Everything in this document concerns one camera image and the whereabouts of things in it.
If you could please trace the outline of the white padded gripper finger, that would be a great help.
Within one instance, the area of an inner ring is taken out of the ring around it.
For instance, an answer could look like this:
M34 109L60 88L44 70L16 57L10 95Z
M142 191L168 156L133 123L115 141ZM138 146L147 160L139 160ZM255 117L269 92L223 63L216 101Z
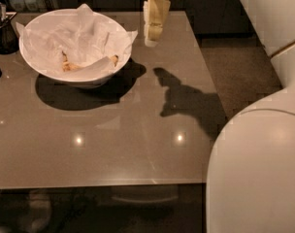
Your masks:
M144 2L144 36L145 45L150 48L154 48L158 44L158 25L151 22L148 1Z

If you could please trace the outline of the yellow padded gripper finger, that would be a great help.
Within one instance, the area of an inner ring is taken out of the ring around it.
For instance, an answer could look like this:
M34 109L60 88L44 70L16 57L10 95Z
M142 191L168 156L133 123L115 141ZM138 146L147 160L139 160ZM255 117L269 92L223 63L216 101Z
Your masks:
M147 0L150 19L158 25L158 41L171 6L170 0Z

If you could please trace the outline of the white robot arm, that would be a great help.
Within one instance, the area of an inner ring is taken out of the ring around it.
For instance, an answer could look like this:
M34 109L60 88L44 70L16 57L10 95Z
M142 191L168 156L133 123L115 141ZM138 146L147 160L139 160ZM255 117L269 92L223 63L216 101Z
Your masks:
M214 142L205 233L295 233L295 0L240 0L282 84Z

